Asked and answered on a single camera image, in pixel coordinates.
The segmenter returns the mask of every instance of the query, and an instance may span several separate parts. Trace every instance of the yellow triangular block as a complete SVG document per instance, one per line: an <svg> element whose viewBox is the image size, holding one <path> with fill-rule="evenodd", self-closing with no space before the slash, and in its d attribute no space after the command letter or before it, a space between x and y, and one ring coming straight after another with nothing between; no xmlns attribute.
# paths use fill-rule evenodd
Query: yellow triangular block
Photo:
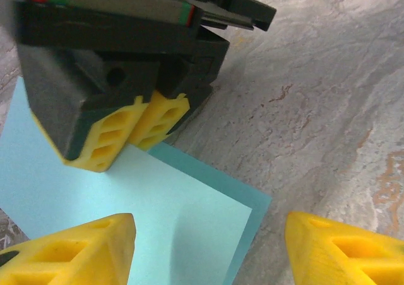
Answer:
<svg viewBox="0 0 404 285"><path fill-rule="evenodd" d="M404 284L404 241L303 212L285 241L295 285Z"/></svg>
<svg viewBox="0 0 404 285"><path fill-rule="evenodd" d="M0 284L126 285L135 236L133 216L116 214L12 246L0 252Z"/></svg>
<svg viewBox="0 0 404 285"><path fill-rule="evenodd" d="M167 99L160 92L154 91L128 142L141 150L149 150L168 137L171 128L188 110L189 102L185 94L178 95L176 99Z"/></svg>

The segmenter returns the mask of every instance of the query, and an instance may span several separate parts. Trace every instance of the yellow gripper pad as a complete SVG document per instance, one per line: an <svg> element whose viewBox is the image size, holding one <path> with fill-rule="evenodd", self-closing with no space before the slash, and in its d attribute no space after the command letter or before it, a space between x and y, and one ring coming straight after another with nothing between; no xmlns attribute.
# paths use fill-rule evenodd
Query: yellow gripper pad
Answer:
<svg viewBox="0 0 404 285"><path fill-rule="evenodd" d="M404 284L404 241L302 212L285 241L296 285Z"/></svg>
<svg viewBox="0 0 404 285"><path fill-rule="evenodd" d="M122 107L94 123L80 156L73 161L60 154L34 114L33 118L63 164L101 173L112 165L126 142L148 150L165 140L167 133L189 110L185 96L166 99L154 91L150 103L143 103L142 97L137 97L133 105Z"/></svg>
<svg viewBox="0 0 404 285"><path fill-rule="evenodd" d="M0 284L126 285L135 236L133 216L116 214L9 247Z"/></svg>

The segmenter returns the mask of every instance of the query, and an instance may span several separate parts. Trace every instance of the yellow plastic piece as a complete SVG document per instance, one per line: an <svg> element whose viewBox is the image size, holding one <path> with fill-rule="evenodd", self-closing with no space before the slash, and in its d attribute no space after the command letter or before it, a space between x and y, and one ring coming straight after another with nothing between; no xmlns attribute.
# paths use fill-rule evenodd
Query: yellow plastic piece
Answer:
<svg viewBox="0 0 404 285"><path fill-rule="evenodd" d="M296 285L404 284L404 241L303 212L285 241Z"/></svg>
<svg viewBox="0 0 404 285"><path fill-rule="evenodd" d="M135 98L133 105L122 107L94 123L80 156L73 161L66 160L60 154L35 115L33 118L63 164L101 173L111 166L147 105L143 103L143 97L139 96Z"/></svg>
<svg viewBox="0 0 404 285"><path fill-rule="evenodd" d="M129 143L142 150L148 150L165 140L170 129L189 110L188 99L180 94L176 99L166 99L154 91L146 111L129 136Z"/></svg>
<svg viewBox="0 0 404 285"><path fill-rule="evenodd" d="M126 285L136 229L131 214L116 214L27 241L0 267L1 285Z"/></svg>

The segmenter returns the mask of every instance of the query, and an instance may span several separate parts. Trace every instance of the yellow 3d-printed part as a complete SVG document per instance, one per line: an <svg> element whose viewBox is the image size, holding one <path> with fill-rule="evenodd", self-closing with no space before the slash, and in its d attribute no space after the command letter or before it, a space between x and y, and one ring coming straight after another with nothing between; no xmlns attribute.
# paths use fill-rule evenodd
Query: yellow 3d-printed part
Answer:
<svg viewBox="0 0 404 285"><path fill-rule="evenodd" d="M404 241L302 212L285 240L296 285L404 284Z"/></svg>
<svg viewBox="0 0 404 285"><path fill-rule="evenodd" d="M0 252L0 284L126 285L135 236L133 216L116 214L12 246Z"/></svg>
<svg viewBox="0 0 404 285"><path fill-rule="evenodd" d="M33 115L42 133L53 146L63 164L90 171L103 172L107 170L121 151L131 134L135 124L144 113L147 103L143 97L135 99L134 104L125 106L94 123L87 135L80 156L73 160L66 160L58 151L39 120Z"/></svg>
<svg viewBox="0 0 404 285"><path fill-rule="evenodd" d="M189 102L185 94L170 100L154 91L128 142L143 150L152 148L168 137L167 133L188 110Z"/></svg>

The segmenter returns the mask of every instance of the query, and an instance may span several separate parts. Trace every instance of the honeycomb cutout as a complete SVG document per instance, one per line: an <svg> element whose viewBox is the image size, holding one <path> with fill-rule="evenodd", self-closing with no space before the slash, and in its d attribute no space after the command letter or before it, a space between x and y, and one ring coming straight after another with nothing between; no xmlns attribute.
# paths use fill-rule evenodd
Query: honeycomb cutout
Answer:
<svg viewBox="0 0 404 285"><path fill-rule="evenodd" d="M188 110L189 102L185 94L180 94L176 99L166 99L154 91L128 142L142 150L152 148L168 137L167 133Z"/></svg>
<svg viewBox="0 0 404 285"><path fill-rule="evenodd" d="M126 285L135 236L133 216L116 214L9 247L0 284Z"/></svg>
<svg viewBox="0 0 404 285"><path fill-rule="evenodd" d="M404 285L404 241L303 212L285 241L296 285Z"/></svg>
<svg viewBox="0 0 404 285"><path fill-rule="evenodd" d="M59 153L46 131L40 125L39 120L35 116L33 117L59 158L63 161L63 164L100 173L111 166L147 105L147 103L143 103L143 97L139 96L135 99L133 105L122 107L94 123L87 135L80 156L73 161L66 160Z"/></svg>

